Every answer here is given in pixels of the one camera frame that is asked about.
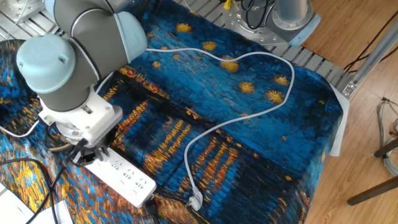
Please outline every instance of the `white power strip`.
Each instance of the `white power strip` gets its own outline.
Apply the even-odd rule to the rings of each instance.
[[[109,157],[102,154],[103,161],[97,159],[85,167],[135,207],[141,208],[154,193],[155,181],[114,150],[108,148],[108,152]]]

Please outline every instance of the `patterned cloth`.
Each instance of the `patterned cloth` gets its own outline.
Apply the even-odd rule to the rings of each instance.
[[[150,48],[196,47],[219,57],[265,51],[230,30],[164,1],[142,21]],[[0,125],[24,133],[40,105],[15,65],[22,41],[0,43]],[[119,69],[104,99],[123,108],[112,147],[156,182],[162,223],[303,223],[342,117],[341,106],[321,76],[295,67],[288,101],[264,116],[230,124],[199,140],[188,159],[203,193],[199,212],[186,208],[192,193],[183,164],[190,140],[229,119],[258,113],[284,99],[289,67],[272,57],[220,63],[195,52],[146,52]],[[0,134],[0,160],[42,161],[53,179],[65,159],[44,144],[44,125],[28,138]],[[59,136],[52,132],[54,141]],[[2,166],[1,182],[35,211],[47,189],[33,164]],[[75,223],[153,223],[85,168],[70,166],[57,184]]]

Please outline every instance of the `white cable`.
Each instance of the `white cable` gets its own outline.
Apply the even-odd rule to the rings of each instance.
[[[187,3],[187,0],[183,0],[182,2],[184,3],[184,5],[185,5],[190,11],[192,11],[192,9],[189,7],[189,5],[188,5],[188,3]]]
[[[191,185],[192,185],[192,189],[193,189],[193,191],[194,191],[194,197],[196,198],[196,199],[195,199],[195,198],[191,197],[191,198],[190,198],[190,204],[191,204],[192,207],[197,211],[197,210],[200,209],[200,207],[201,207],[201,201],[202,201],[203,199],[202,199],[201,193],[199,192],[198,188],[196,187],[196,185],[195,185],[195,183],[194,183],[194,181],[193,181],[192,173],[191,173],[191,170],[190,170],[190,167],[189,167],[189,163],[188,163],[188,151],[189,151],[190,146],[191,146],[194,142],[196,142],[197,140],[199,140],[200,138],[202,138],[203,136],[207,135],[208,133],[210,133],[210,132],[212,132],[212,131],[214,131],[214,130],[216,130],[216,129],[218,129],[218,128],[221,128],[221,127],[223,127],[223,126],[225,126],[225,125],[227,125],[227,124],[231,124],[231,123],[234,123],[234,122],[237,122],[237,121],[241,121],[241,120],[244,120],[244,119],[254,118],[254,117],[256,117],[256,116],[260,116],[260,115],[269,113],[269,112],[271,112],[271,111],[274,111],[274,110],[276,110],[277,108],[280,108],[281,106],[283,106],[283,105],[286,103],[287,98],[288,98],[289,95],[290,95],[290,91],[292,90],[295,73],[294,73],[294,68],[293,68],[292,64],[291,64],[288,60],[286,60],[286,59],[284,59],[284,58],[281,58],[281,57],[278,57],[278,56],[276,56],[276,55],[267,53],[267,52],[251,52],[251,53],[244,54],[244,55],[239,56],[239,57],[234,58],[234,59],[223,59],[223,58],[219,58],[219,57],[217,57],[217,56],[214,56],[214,55],[212,55],[211,53],[206,52],[206,51],[204,51],[204,50],[201,50],[201,49],[194,49],[194,48],[170,49],[170,50],[147,49],[147,51],[152,51],[152,52],[178,52],[178,51],[186,51],[186,50],[194,50],[194,51],[197,51],[197,52],[201,52],[201,53],[203,53],[203,54],[207,54],[207,55],[209,55],[210,57],[215,58],[215,59],[217,59],[217,60],[220,60],[220,61],[222,61],[222,62],[235,62],[235,61],[237,61],[237,60],[239,60],[239,59],[242,59],[242,58],[247,57],[247,56],[250,56],[250,55],[268,55],[268,56],[277,58],[277,59],[279,59],[279,60],[285,62],[285,63],[290,67],[290,69],[291,69],[291,71],[292,71],[292,80],[290,81],[290,86],[289,86],[289,89],[287,90],[286,97],[285,97],[285,99],[283,100],[283,102],[282,102],[281,104],[279,104],[279,105],[277,105],[277,106],[274,106],[273,108],[270,108],[270,109],[265,110],[265,111],[263,111],[263,112],[259,112],[259,113],[252,114],[252,115],[245,116],[245,117],[235,118],[235,119],[232,119],[232,120],[230,120],[230,121],[226,121],[226,122],[224,122],[224,123],[221,123],[221,124],[219,124],[219,125],[217,125],[217,126],[215,126],[215,127],[213,127],[213,128],[210,128],[209,130],[205,131],[204,133],[201,133],[199,136],[197,136],[196,138],[192,139],[192,141],[190,141],[190,142],[188,143],[188,145],[187,145],[186,148],[185,148],[185,152],[184,152],[184,161],[185,161],[185,167],[187,168],[188,176],[189,176],[189,179],[190,179],[190,182],[191,182]]]
[[[101,82],[101,84],[99,84],[99,87],[97,88],[97,90],[95,90],[95,93],[99,93],[100,90],[102,89],[102,87],[104,87],[105,83],[112,77],[113,72],[110,73],[105,79],[104,81]]]
[[[14,30],[15,26],[17,26],[17,24],[19,23],[19,21],[21,20],[22,16],[24,15],[27,3],[29,0],[26,0],[25,6],[24,6],[24,10],[22,10],[21,15],[19,16],[17,22],[14,23],[13,27],[11,28],[11,30],[7,33],[7,35],[4,36],[4,38],[1,41],[4,41],[8,38],[8,36],[11,34],[12,30]]]
[[[26,132],[26,133],[23,134],[23,135],[14,134],[14,133],[8,131],[7,129],[5,129],[4,127],[2,127],[2,126],[0,126],[0,130],[1,130],[1,131],[4,131],[5,133],[7,133],[7,134],[9,134],[9,135],[11,135],[11,136],[13,136],[13,137],[15,137],[15,138],[23,138],[23,137],[26,137],[26,136],[30,135],[30,134],[32,133],[32,131],[35,129],[35,127],[36,127],[39,123],[40,123],[40,121],[37,120],[37,121],[32,125],[32,127],[30,127],[29,131]]]
[[[377,119],[379,121],[379,130],[380,130],[380,145],[381,147],[384,147],[386,144],[389,144],[392,140],[395,140],[395,138],[392,138],[385,142],[384,138],[384,125],[382,121],[383,117],[383,111],[384,111],[384,105],[388,103],[388,101],[383,100],[381,101],[378,106],[377,106]],[[398,167],[393,163],[393,161],[390,158],[390,154],[392,151],[387,152],[386,157],[383,159],[384,166],[387,168],[387,170],[394,176],[398,176]]]

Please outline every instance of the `wooden floor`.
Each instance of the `wooden floor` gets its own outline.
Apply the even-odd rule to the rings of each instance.
[[[354,60],[398,10],[396,0],[312,3],[322,21],[305,46],[341,67]],[[350,197],[392,178],[373,152],[379,147],[376,106],[383,96],[398,102],[397,87],[398,52],[373,70],[351,100],[341,156],[328,158],[306,224],[398,223],[398,189],[353,207],[346,203]],[[398,111],[390,106],[385,109],[386,129],[398,118],[393,109]],[[398,163],[398,152],[393,158]]]

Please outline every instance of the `metal chair leg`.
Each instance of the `metal chair leg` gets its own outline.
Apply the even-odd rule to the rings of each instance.
[[[358,203],[366,201],[367,199],[376,197],[380,194],[383,194],[397,187],[398,187],[398,177],[394,177],[392,179],[385,181],[384,183],[372,187],[369,190],[365,190],[364,192],[357,194],[354,197],[351,197],[350,199],[348,199],[347,203],[351,206],[356,205]]]
[[[380,158],[380,157],[386,155],[387,152],[389,152],[397,147],[398,147],[398,139],[395,139],[395,140],[392,140],[389,144],[386,144],[385,146],[381,147],[373,155],[376,158]]]

